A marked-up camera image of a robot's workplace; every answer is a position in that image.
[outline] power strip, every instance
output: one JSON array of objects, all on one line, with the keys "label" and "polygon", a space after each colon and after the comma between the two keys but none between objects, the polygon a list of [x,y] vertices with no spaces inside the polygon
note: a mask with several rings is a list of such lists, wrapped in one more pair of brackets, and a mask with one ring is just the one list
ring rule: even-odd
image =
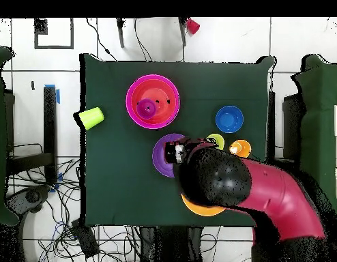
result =
[{"label": "power strip", "polygon": [[76,219],[72,222],[72,228],[70,230],[76,240],[79,241],[81,250],[86,258],[100,253],[100,247],[98,246],[91,227],[80,226],[78,219]]}]

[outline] plastic cup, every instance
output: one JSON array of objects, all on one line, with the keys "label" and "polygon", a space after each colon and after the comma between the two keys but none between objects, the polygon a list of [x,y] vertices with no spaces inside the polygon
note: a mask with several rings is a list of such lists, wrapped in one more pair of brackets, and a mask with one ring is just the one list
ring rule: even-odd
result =
[{"label": "plastic cup", "polygon": [[200,25],[189,18],[187,20],[187,28],[191,34],[195,34],[199,30]]},{"label": "plastic cup", "polygon": [[221,136],[220,134],[210,134],[207,138],[213,138],[216,140],[217,145],[218,145],[218,149],[220,149],[221,151],[224,148],[224,139],[223,136]]},{"label": "plastic cup", "polygon": [[216,125],[222,132],[234,133],[243,122],[244,116],[236,106],[223,106],[216,115]]},{"label": "plastic cup", "polygon": [[104,120],[104,116],[99,107],[83,111],[78,114],[86,130],[94,127]]},{"label": "plastic cup", "polygon": [[242,158],[247,158],[251,153],[251,145],[248,141],[237,140],[231,144],[229,151]]},{"label": "plastic cup", "polygon": [[156,105],[153,100],[149,98],[144,98],[140,100],[137,104],[137,113],[143,119],[150,119],[156,113]]}]

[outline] orange cup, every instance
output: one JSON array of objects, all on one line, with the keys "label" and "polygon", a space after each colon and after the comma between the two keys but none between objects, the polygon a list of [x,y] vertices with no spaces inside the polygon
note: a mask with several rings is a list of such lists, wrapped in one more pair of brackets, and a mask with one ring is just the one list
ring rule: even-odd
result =
[{"label": "orange cup", "polygon": [[247,158],[251,153],[251,145],[248,141],[237,140],[231,144],[229,151],[242,158]]}]

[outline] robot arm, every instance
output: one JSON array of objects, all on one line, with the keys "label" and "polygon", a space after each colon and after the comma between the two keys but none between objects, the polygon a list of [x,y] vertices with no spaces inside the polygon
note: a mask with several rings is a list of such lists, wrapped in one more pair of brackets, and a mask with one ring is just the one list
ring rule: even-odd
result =
[{"label": "robot arm", "polygon": [[282,169],[220,151],[209,139],[167,143],[165,159],[175,164],[175,177],[193,203],[263,212],[282,243],[327,237],[304,187]]}]

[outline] lime green cup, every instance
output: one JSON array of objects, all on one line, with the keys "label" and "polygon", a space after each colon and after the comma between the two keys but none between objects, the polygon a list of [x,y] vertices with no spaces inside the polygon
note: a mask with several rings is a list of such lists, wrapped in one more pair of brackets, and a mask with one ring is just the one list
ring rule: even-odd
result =
[{"label": "lime green cup", "polygon": [[104,120],[103,113],[99,107],[83,111],[78,115],[86,130],[89,130]]}]

